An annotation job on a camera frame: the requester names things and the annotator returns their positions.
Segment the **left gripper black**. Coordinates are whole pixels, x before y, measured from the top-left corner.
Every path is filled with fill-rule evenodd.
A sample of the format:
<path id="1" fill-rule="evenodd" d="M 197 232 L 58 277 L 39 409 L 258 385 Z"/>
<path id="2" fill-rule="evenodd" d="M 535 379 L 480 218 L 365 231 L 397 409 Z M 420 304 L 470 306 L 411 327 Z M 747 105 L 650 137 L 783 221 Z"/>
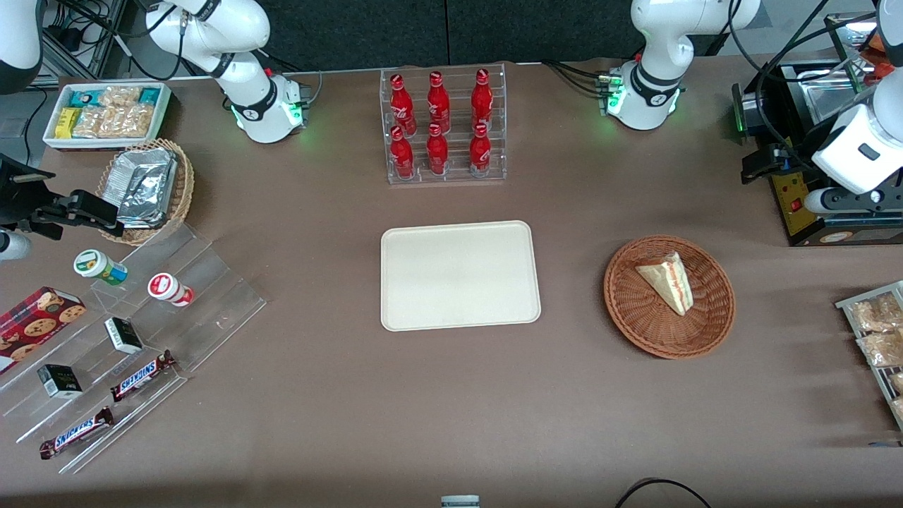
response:
<path id="1" fill-rule="evenodd" d="M 767 144 L 741 159 L 741 184 L 748 186 L 761 178 L 787 176 L 797 170 L 799 164 L 793 157 L 792 147 Z M 853 213 L 902 212 L 901 186 L 878 186 L 867 193 L 854 194 L 842 189 L 838 194 L 837 209 Z"/>

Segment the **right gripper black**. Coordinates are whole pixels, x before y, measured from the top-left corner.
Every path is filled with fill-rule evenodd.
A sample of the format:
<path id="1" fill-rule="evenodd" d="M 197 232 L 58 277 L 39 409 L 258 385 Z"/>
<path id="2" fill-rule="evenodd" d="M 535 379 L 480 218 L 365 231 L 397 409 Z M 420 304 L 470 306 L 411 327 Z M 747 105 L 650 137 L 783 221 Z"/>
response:
<path id="1" fill-rule="evenodd" d="M 60 241 L 63 226 L 90 227 L 121 238 L 125 225 L 117 219 L 119 209 L 86 190 L 69 196 L 49 192 L 43 183 L 55 173 L 1 158 L 1 225 L 4 229 L 31 231 L 52 241 Z M 42 222 L 32 216 L 42 208 Z"/>

